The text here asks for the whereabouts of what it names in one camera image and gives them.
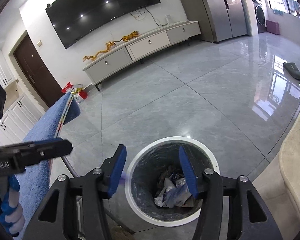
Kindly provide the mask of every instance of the blue towel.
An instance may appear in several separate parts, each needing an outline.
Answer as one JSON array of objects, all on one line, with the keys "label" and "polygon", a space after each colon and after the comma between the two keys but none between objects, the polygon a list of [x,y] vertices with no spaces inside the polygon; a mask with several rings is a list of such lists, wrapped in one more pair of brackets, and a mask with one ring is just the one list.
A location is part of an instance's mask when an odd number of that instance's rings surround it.
[{"label": "blue towel", "polygon": [[[44,114],[44,116],[40,118],[23,141],[27,142],[53,139],[70,96],[70,93],[66,93],[62,98],[60,98]],[[64,124],[73,120],[79,116],[79,114],[80,108],[73,100],[69,107]],[[23,207],[23,215],[26,219],[23,230],[20,232],[20,235],[15,238],[17,240],[22,239],[25,228],[31,220],[34,212],[38,208],[46,193],[49,191],[49,172],[49,162],[43,161],[38,165],[27,167],[25,173],[16,175],[20,183],[20,204]]]}]

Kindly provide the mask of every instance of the golden tiger figurine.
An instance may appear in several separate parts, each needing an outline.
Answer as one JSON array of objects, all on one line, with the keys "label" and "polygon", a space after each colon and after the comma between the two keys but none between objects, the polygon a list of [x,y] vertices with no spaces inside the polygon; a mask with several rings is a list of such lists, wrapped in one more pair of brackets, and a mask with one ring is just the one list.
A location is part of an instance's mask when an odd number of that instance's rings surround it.
[{"label": "golden tiger figurine", "polygon": [[106,47],[107,47],[106,50],[98,51],[97,54],[96,54],[95,56],[84,56],[83,61],[86,61],[86,59],[91,59],[92,61],[95,61],[96,58],[97,58],[97,56],[98,56],[100,53],[106,53],[106,52],[108,52],[108,51],[111,50],[111,47],[112,47],[112,46],[116,46],[115,42],[120,42],[120,41],[127,42],[127,41],[129,41],[129,40],[132,40],[132,39],[135,38],[135,37],[138,37],[139,35],[140,35],[139,32],[134,31],[134,32],[132,32],[131,34],[129,34],[129,35],[127,35],[127,36],[123,36],[123,37],[121,38],[121,40],[119,40],[119,41],[108,41],[108,42],[105,42]]}]

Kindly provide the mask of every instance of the television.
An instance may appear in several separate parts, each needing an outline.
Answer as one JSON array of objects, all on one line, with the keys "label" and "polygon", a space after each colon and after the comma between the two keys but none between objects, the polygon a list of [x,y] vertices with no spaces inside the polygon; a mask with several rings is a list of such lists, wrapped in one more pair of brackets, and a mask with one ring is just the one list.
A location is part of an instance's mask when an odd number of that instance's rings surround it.
[{"label": "television", "polygon": [[55,0],[46,12],[67,49],[96,28],[160,0]]}]

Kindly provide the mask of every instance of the washing machine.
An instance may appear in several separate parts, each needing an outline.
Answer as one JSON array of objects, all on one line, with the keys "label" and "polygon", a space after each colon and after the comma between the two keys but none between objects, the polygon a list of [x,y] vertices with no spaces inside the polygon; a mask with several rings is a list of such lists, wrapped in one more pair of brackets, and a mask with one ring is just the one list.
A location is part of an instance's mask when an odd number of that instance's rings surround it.
[{"label": "washing machine", "polygon": [[252,0],[254,5],[254,11],[257,18],[258,33],[264,33],[266,31],[266,18],[262,9],[261,0]]}]

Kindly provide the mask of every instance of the white drawer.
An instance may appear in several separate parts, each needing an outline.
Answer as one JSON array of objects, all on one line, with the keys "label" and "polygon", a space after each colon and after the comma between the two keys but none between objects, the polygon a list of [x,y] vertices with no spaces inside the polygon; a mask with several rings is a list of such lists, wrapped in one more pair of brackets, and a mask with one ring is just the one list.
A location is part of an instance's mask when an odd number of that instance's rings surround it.
[{"label": "white drawer", "polygon": [[129,46],[135,59],[170,44],[166,32],[147,37]]},{"label": "white drawer", "polygon": [[170,43],[175,43],[178,41],[183,41],[189,37],[198,35],[201,33],[199,24],[197,22],[190,23],[187,25],[182,25],[170,30],[167,30],[167,35],[169,37]]},{"label": "white drawer", "polygon": [[108,57],[105,57],[95,63],[85,71],[90,76],[92,82],[97,83],[131,61],[131,58],[126,54],[124,49],[119,49],[118,51],[110,54]]}]

